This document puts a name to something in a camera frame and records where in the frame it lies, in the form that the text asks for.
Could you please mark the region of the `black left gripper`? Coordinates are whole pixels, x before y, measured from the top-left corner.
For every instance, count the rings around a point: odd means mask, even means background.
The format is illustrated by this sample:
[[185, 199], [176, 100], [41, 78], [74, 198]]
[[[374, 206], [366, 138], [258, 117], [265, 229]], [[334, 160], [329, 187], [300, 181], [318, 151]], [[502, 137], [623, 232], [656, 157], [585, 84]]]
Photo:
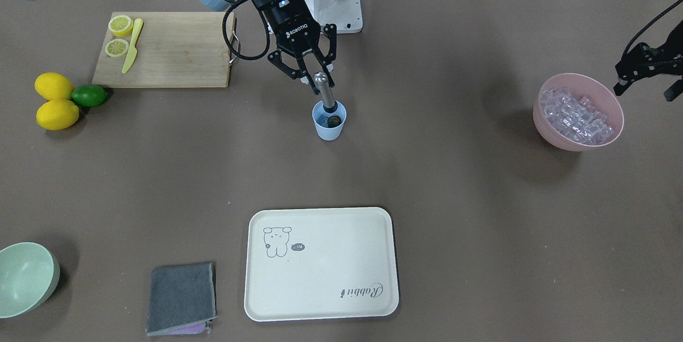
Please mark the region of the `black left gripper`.
[[[632, 81], [638, 81], [646, 77], [656, 75], [682, 74], [682, 23], [673, 28], [664, 41], [658, 47], [651, 47], [644, 42], [636, 44], [615, 65], [620, 80], [613, 86], [615, 96], [621, 97]], [[683, 94], [683, 79], [676, 80], [663, 92], [664, 99], [673, 102]]]

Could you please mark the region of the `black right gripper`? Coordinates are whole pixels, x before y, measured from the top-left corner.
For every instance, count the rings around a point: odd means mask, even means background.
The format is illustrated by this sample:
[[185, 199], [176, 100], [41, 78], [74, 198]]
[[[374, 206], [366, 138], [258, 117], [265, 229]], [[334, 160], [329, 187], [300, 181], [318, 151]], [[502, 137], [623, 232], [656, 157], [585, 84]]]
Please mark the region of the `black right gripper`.
[[[337, 59], [337, 25], [320, 24], [315, 21], [305, 0], [253, 0], [270, 26], [276, 39], [276, 50], [267, 55], [268, 61], [291, 79], [305, 77], [306, 67], [301, 69], [303, 58], [312, 53], [328, 77], [328, 84], [334, 88], [331, 66]], [[320, 50], [320, 35], [329, 41], [327, 53]], [[283, 56], [290, 56], [297, 67], [285, 64]]]

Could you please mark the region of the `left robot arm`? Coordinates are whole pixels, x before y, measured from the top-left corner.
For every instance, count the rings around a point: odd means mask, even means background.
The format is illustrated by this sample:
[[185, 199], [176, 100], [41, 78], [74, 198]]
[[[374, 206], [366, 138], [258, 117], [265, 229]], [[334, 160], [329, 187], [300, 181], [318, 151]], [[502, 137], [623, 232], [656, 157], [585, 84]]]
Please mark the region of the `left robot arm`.
[[682, 23], [678, 23], [663, 44], [652, 47], [636, 40], [668, 12], [681, 5], [676, 0], [643, 26], [626, 44], [619, 62], [615, 65], [618, 82], [613, 87], [616, 96], [622, 96], [635, 82], [658, 75], [682, 76]]

